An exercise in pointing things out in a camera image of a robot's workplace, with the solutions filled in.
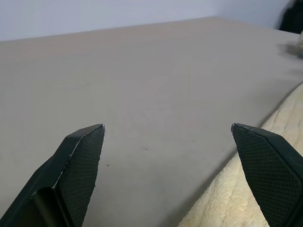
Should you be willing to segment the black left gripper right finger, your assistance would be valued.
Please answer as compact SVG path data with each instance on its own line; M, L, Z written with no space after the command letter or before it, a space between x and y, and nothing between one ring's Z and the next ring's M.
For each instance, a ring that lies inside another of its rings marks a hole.
M271 227L303 225L303 157L280 135L234 123L246 181Z

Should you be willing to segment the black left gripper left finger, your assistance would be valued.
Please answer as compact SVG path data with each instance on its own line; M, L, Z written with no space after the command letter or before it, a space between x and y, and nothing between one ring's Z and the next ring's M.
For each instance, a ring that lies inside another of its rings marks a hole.
M103 124L66 136L0 219L2 227L81 227L96 186Z

